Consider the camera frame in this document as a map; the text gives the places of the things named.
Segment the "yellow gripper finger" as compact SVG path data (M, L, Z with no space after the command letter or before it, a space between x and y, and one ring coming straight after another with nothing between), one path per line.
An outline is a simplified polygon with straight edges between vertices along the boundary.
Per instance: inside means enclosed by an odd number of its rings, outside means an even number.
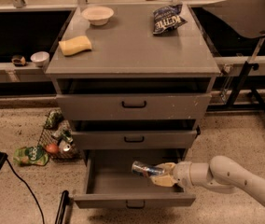
M175 168L174 162L165 162L157 165L157 168L161 169L162 175L172 175Z
M176 184L176 181L170 175L159 175L150 177L153 184L160 187L172 187Z

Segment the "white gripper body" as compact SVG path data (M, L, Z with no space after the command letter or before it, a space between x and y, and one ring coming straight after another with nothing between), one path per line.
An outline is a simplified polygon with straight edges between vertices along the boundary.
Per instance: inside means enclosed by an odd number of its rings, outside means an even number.
M190 161L181 161L173 169L173 177L176 185L181 188L188 188L192 186L190 178Z

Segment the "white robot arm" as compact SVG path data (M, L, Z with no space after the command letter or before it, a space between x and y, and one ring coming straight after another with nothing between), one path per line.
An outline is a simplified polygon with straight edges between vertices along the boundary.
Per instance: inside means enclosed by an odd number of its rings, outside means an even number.
M265 179L250 173L226 156L215 156L209 163L166 162L157 168L158 174L150 177L157 186L200 186L225 194L233 193L238 188L265 207Z

